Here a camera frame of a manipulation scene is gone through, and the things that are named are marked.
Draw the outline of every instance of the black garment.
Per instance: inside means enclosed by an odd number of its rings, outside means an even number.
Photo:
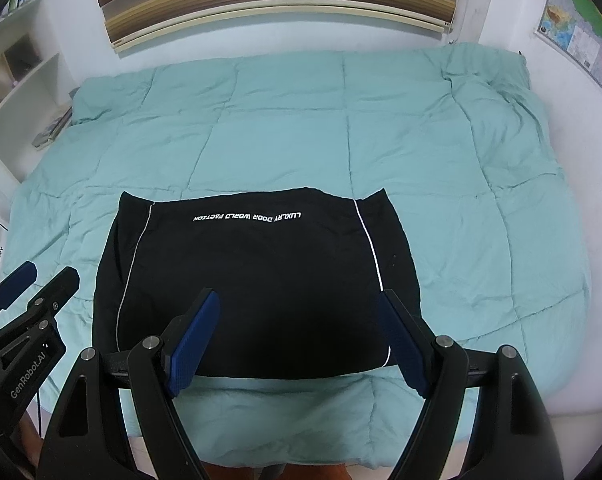
[[[159,335],[207,286],[222,312],[198,374],[370,370],[389,356],[377,323],[380,280],[420,314],[410,249],[385,190],[356,203],[309,188],[163,203],[124,193],[97,273],[92,339],[101,352],[129,349]]]

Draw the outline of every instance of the bed sheet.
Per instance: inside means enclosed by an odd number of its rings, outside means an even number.
[[[73,126],[14,198],[6,272],[62,267],[81,287],[57,316],[68,352],[52,410],[91,343],[97,265],[123,191],[155,201],[316,187],[384,187],[437,334],[518,348],[540,390],[574,366],[590,294],[578,213],[523,56],[473,44],[402,52],[213,59],[90,79]],[[393,465],[421,400],[396,367],[311,381],[195,378],[175,400],[203,460]],[[466,395],[467,436],[476,393]],[[126,423],[138,433],[130,398]]]

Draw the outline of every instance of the bookshelf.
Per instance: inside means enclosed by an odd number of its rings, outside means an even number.
[[[19,183],[37,167],[46,148],[32,141],[76,84],[57,42],[46,0],[29,0],[0,19],[0,59],[24,36],[41,59],[0,102],[0,215],[8,217]]]

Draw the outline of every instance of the poster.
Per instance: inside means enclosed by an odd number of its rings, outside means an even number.
[[[602,88],[602,15],[592,0],[547,0],[538,33]]]

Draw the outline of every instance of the cable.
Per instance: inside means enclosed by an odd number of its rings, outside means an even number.
[[[39,391],[37,390],[37,421],[39,423],[39,436],[41,436],[41,401]]]

